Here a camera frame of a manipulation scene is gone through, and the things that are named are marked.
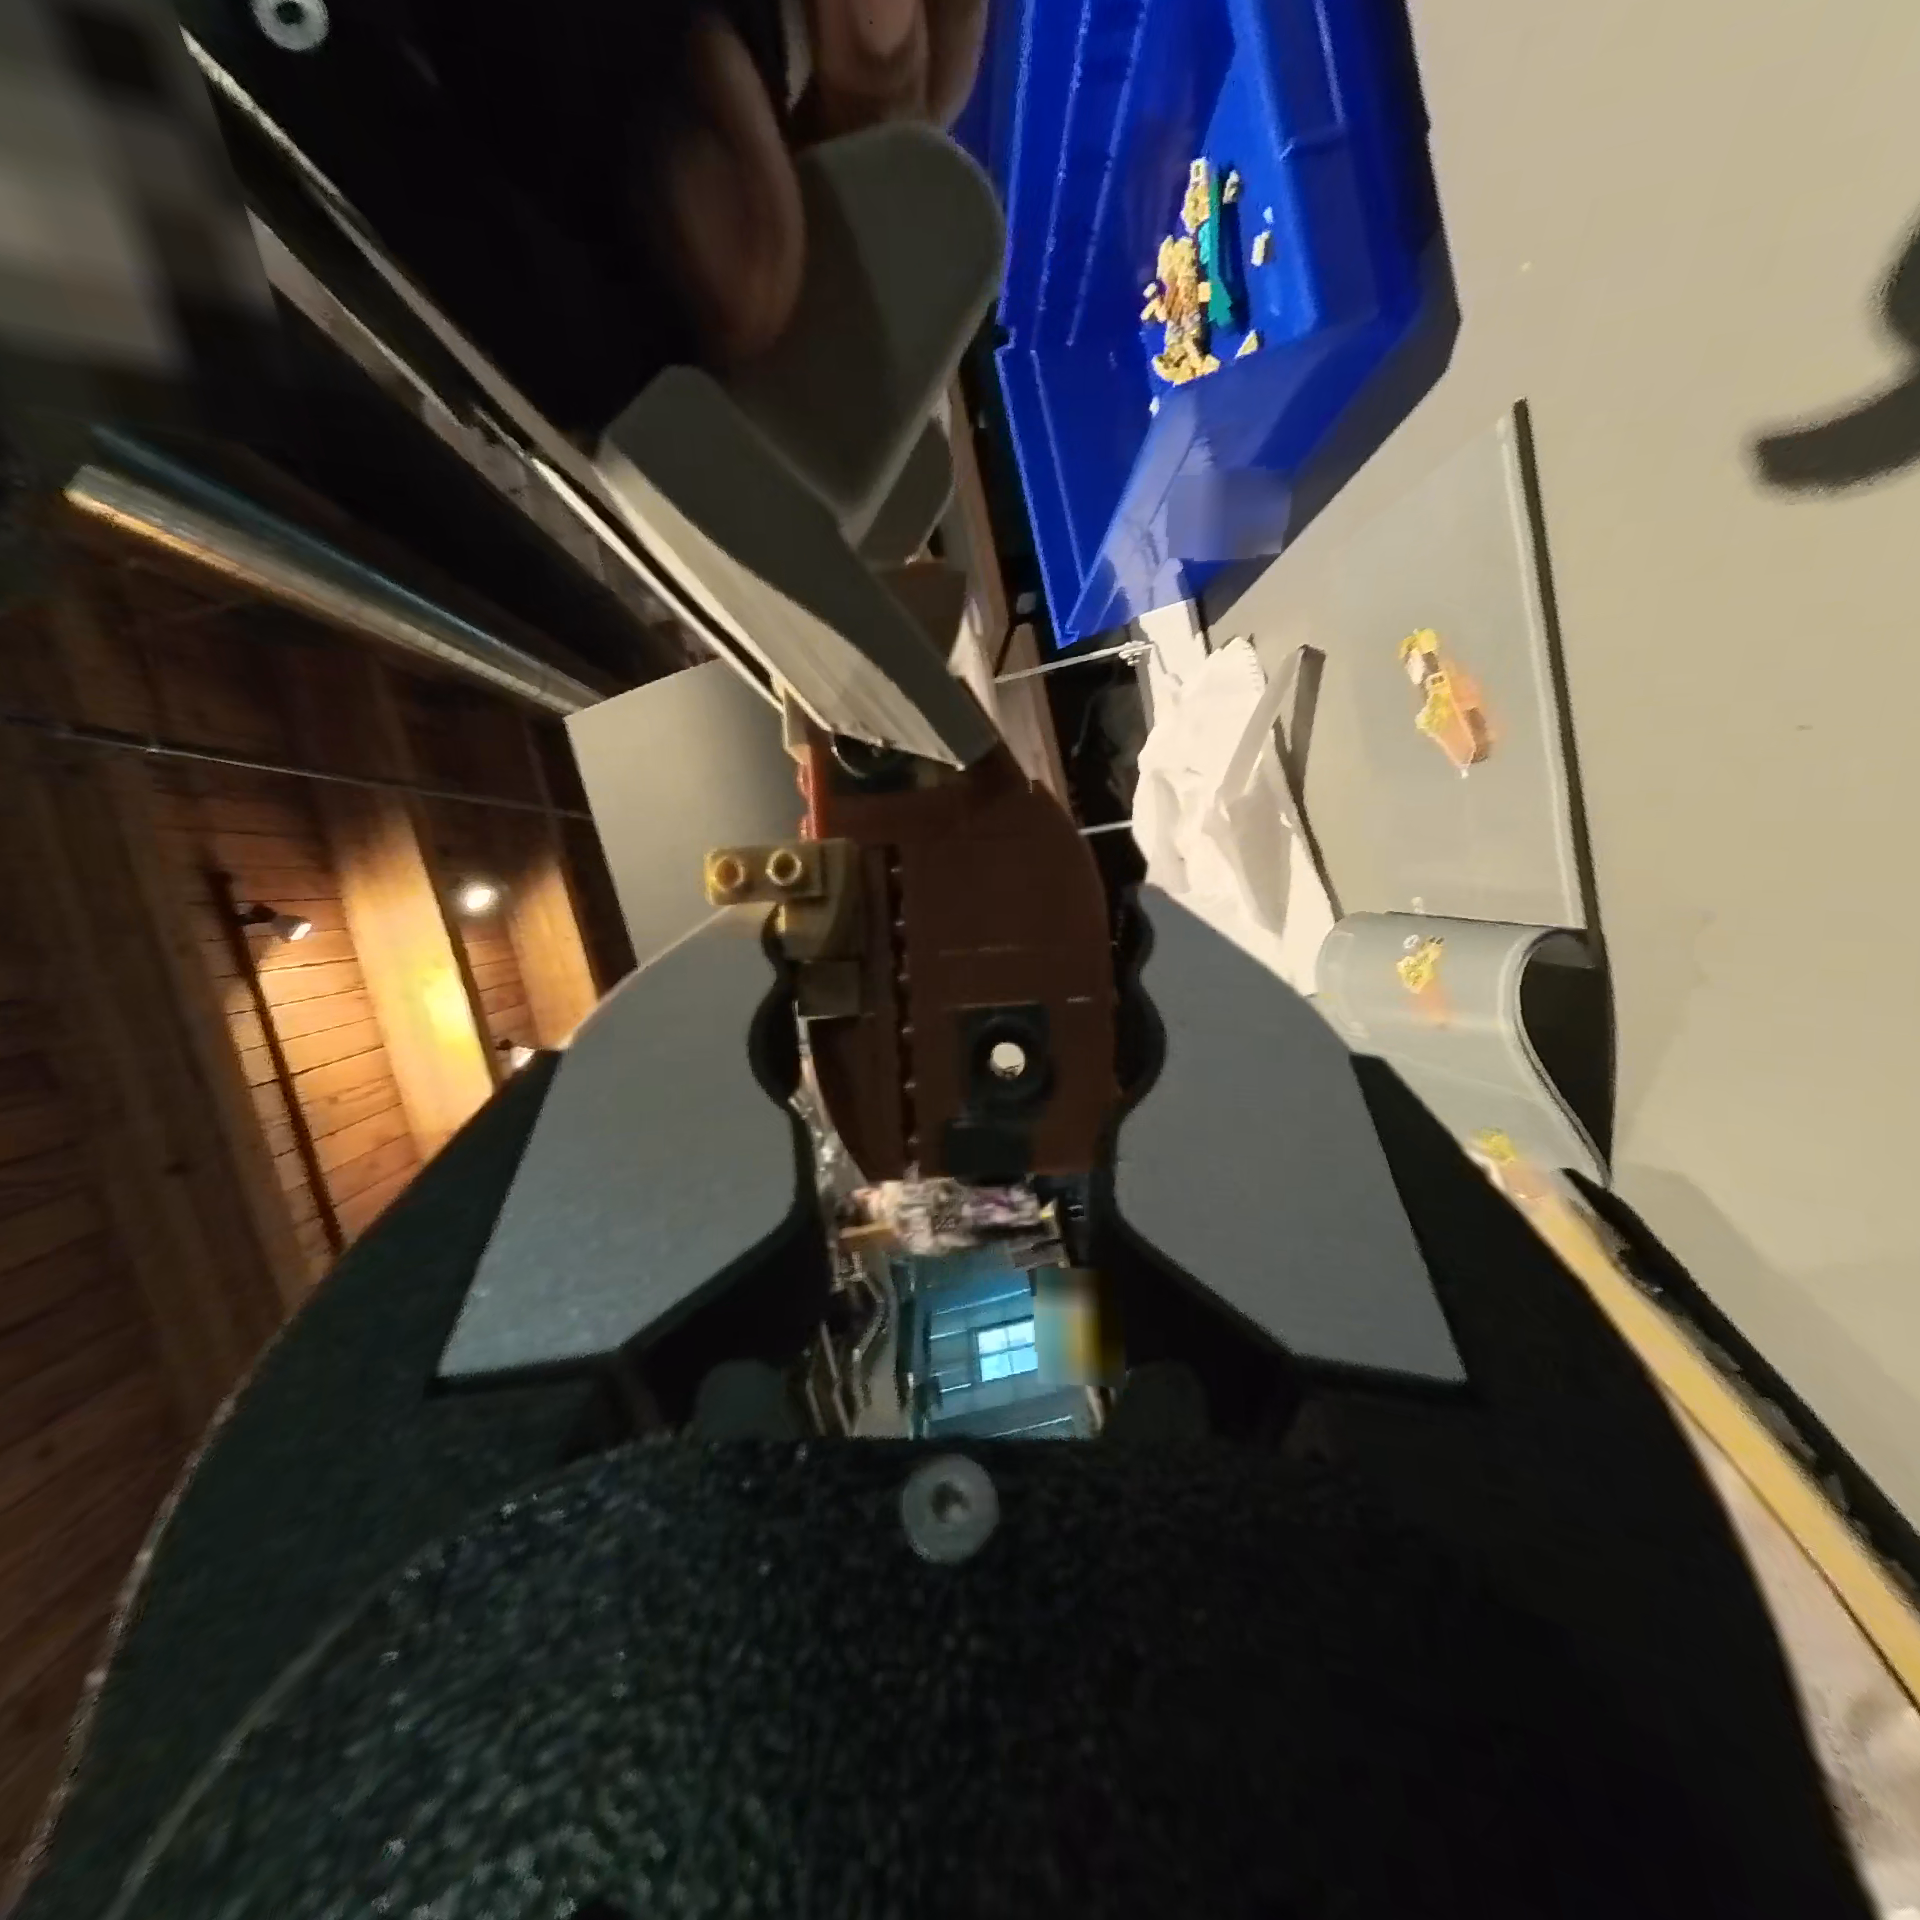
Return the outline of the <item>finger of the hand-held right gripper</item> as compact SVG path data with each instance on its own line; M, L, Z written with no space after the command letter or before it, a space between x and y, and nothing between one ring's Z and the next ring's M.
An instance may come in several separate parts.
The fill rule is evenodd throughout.
M953 675L970 583L872 567L706 374L668 370L613 421L599 486L664 583L831 737L964 770L1002 734Z

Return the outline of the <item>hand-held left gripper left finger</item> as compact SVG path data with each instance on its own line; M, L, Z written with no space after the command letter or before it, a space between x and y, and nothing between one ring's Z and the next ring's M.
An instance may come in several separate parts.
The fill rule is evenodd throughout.
M588 1014L439 1358L447 1385L640 1353L818 1226L805 1127L767 1045L789 1010L770 913L719 908Z

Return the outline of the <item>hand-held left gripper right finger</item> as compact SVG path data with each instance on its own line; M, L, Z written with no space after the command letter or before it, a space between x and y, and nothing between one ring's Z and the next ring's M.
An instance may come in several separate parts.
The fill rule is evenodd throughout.
M1346 1043L1160 885L1139 914L1160 1065L1115 1133L1121 1226L1292 1359L1466 1385Z

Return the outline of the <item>orange and tan brick model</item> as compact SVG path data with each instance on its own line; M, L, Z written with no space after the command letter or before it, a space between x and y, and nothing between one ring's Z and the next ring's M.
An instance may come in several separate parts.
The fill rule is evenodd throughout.
M1108 899L999 737L967 769L787 718L800 825L712 849L767 917L812 1083L876 1185L1091 1174L1121 1107Z

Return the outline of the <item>blue plastic bin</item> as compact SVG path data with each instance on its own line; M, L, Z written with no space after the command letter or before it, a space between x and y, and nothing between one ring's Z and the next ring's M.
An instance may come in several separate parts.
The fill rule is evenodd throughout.
M1448 366L1411 4L989 4L959 135L1060 644L1274 559Z

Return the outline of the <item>pile of tan bricks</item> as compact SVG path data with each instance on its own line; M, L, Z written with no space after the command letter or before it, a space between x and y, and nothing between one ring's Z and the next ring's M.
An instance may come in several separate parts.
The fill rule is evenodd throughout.
M1175 226L1160 239L1153 277L1141 290L1139 325L1151 347L1148 374L1157 393L1179 391L1212 378L1223 366L1251 359L1267 346L1267 323L1257 297L1267 287L1277 255L1277 214L1259 209L1241 212L1241 171L1209 156L1189 161L1185 194ZM1239 209L1239 261L1249 318L1244 332L1213 332L1208 314L1208 290L1199 266L1199 231L1217 204Z

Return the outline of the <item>grey desk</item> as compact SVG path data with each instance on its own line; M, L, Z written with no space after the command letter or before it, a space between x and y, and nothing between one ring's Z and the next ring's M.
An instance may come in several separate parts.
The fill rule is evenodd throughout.
M1429 308L1298 534L1208 611L1325 654L1348 909L1443 906L1379 821L1411 628L1354 574L1501 426L1609 1039L1556 1069L1600 1203L1916 1591L1916 4L1379 4Z

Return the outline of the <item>person's right hand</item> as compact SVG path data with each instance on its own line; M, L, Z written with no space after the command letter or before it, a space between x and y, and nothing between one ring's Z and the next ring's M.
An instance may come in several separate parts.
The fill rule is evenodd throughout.
M789 103L785 61L761 69L720 4L700 4L679 116L640 191L714 369L769 351L791 323L807 267L805 146L899 121L949 127L988 36L984 3L805 3L807 78Z

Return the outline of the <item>empty white paper bag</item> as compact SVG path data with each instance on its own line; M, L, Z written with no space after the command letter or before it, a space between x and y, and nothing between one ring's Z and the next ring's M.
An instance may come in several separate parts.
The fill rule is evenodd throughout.
M1153 683L1132 829L1146 877L1303 997L1337 924L1305 806L1323 657L1235 637Z

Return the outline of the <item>grey instruction booklet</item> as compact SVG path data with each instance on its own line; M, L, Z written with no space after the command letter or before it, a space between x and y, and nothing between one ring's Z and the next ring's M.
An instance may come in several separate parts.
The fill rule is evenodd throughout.
M1500 1130L1609 1185L1615 997L1524 403L1359 527L1283 636L1325 661L1303 799L1337 921L1311 1005L1466 1147Z

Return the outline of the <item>white printed paper bag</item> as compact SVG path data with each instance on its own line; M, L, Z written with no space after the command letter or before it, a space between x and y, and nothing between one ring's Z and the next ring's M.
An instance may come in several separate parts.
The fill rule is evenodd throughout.
M1719 1489L1809 1726L1840 1835L1882 1917L1917 1916L1917 1711L1831 1583L1740 1479Z

